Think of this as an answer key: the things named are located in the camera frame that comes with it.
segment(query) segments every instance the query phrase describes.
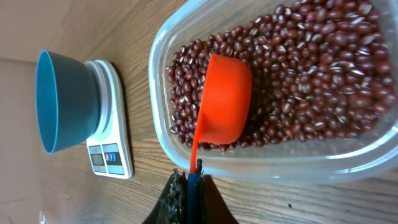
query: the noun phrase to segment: digital scale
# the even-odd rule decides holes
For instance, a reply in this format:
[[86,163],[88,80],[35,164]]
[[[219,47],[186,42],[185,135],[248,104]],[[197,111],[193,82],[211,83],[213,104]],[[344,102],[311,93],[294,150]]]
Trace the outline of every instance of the digital scale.
[[105,60],[87,61],[85,65],[95,74],[100,95],[98,127],[86,140],[93,172],[128,179],[133,169],[120,79]]

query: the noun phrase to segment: plastic container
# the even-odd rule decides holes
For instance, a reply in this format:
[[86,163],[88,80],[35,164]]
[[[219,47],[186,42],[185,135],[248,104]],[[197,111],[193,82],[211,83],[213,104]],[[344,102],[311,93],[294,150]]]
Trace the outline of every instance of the plastic container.
[[[260,14],[273,12],[276,5],[293,1],[192,0],[184,4],[160,28],[149,59],[149,85],[157,137],[168,157],[188,170],[190,152],[169,128],[170,85],[166,82],[173,53],[189,40],[207,39],[208,34],[246,25]],[[382,12],[381,27],[390,49],[398,49],[398,1],[374,1]],[[391,51],[398,72],[398,53]],[[385,115],[375,130],[359,139],[330,139],[324,142],[291,141],[266,147],[200,151],[204,171],[218,177],[266,182],[342,182],[385,172],[398,161],[398,107]]]

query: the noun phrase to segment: red bean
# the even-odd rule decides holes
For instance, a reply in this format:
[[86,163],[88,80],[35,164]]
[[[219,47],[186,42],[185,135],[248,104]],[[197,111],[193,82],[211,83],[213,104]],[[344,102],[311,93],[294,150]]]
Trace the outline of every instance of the red bean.
[[397,101],[379,18],[369,1],[299,0],[291,7],[279,4],[246,27],[189,41],[166,69],[170,132],[192,146],[211,54],[250,66],[252,102],[237,142],[201,142],[201,150],[357,138],[372,131]]

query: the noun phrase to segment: wooden table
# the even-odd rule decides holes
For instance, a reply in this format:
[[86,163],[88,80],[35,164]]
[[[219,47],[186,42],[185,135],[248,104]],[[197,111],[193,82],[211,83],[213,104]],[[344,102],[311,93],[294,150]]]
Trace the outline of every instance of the wooden table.
[[[176,166],[155,134],[147,64],[157,31],[182,4],[181,0],[75,1],[52,37],[50,50],[80,60],[103,58],[119,67],[126,87],[135,174],[129,180],[95,176],[84,144],[54,155],[42,151],[49,223],[141,223],[152,210]],[[241,223],[398,222],[398,170],[345,184],[283,186],[217,177],[215,182]]]

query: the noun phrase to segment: container rim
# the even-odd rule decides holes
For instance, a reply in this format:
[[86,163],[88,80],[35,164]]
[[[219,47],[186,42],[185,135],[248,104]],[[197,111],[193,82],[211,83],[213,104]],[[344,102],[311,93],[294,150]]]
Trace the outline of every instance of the container rim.
[[[51,102],[45,101],[48,99],[40,97],[44,94],[44,90],[41,90],[39,85],[43,85],[43,83],[47,83],[48,88],[53,90],[53,94],[47,96],[51,98]],[[57,78],[55,76],[51,55],[47,50],[42,50],[37,59],[35,109],[40,140],[42,141],[46,153],[53,154],[55,152],[55,146],[57,145],[58,139],[59,106]]]
[[[175,27],[180,23],[180,21],[183,21],[184,19],[192,15],[193,12],[197,11],[200,7],[203,7],[205,4],[208,4],[209,2],[213,1],[212,0],[188,1],[172,16],[170,16],[159,29],[152,43],[152,48],[149,57],[149,66],[148,66],[149,88],[150,88],[151,107],[154,118],[156,135],[166,155],[176,165],[186,170],[189,169],[189,164],[190,164],[189,159],[183,157],[181,153],[179,153],[177,150],[172,150],[175,147],[172,144],[171,140],[169,139],[167,127],[162,125],[163,123],[165,123],[165,115],[163,111],[163,104],[161,101],[159,101],[160,99],[162,99],[162,92],[161,92],[162,90],[158,88],[160,87],[159,73],[161,72],[159,71],[159,65],[162,57],[165,57],[164,55],[162,55],[162,49],[167,44],[165,40],[167,40],[170,37],[170,34],[173,32]],[[394,144],[394,142],[397,142],[398,140],[397,133],[398,133],[398,122],[397,120],[395,120],[394,124],[392,125],[392,128],[388,130],[385,134],[380,136],[380,138],[376,142],[362,149],[358,149],[357,151],[333,155],[333,156],[313,156],[306,159],[302,159],[299,157],[295,159],[289,158],[281,162],[283,163],[283,165],[286,165],[290,162],[295,162],[295,165],[313,162],[314,163],[313,167],[308,169],[302,169],[303,173],[311,174],[312,171],[311,169],[316,169],[317,167],[329,166],[331,162],[336,163],[336,161],[341,161],[342,163],[344,163],[344,161],[348,159],[354,160],[354,164],[349,169],[346,169],[346,167],[342,167],[339,170],[334,170],[330,173],[323,175],[313,175],[311,177],[296,177],[293,175],[285,175],[285,176],[269,175],[268,173],[265,174],[264,172],[258,172],[258,171],[253,171],[252,173],[247,174],[244,172],[237,171],[239,169],[234,169],[234,170],[222,169],[223,166],[227,165],[231,160],[227,158],[223,159],[220,162],[220,165],[217,165],[216,167],[207,167],[206,164],[204,164],[204,168],[206,173],[217,174],[217,176],[220,177],[239,179],[239,180],[255,180],[261,182],[268,181],[268,182],[283,182],[283,183],[346,182],[349,180],[357,180],[357,179],[362,179],[364,177],[369,177],[370,175],[379,174],[381,172],[385,172],[395,167],[398,161],[398,156],[397,156],[398,146]],[[388,150],[383,150],[382,152],[374,150],[377,148],[377,146],[384,143],[392,144],[394,146]],[[374,158],[369,159],[363,157],[363,155],[365,154],[368,155],[370,153],[374,154],[373,155]],[[206,157],[206,159],[216,160],[211,157]],[[251,164],[250,166],[247,166],[246,169],[247,168],[255,169],[255,167],[258,165],[260,161],[264,161],[264,159],[249,158],[248,162],[250,162]],[[273,164],[271,163],[268,164],[269,167],[267,167],[267,169],[268,168],[275,169],[272,168],[272,165]]]

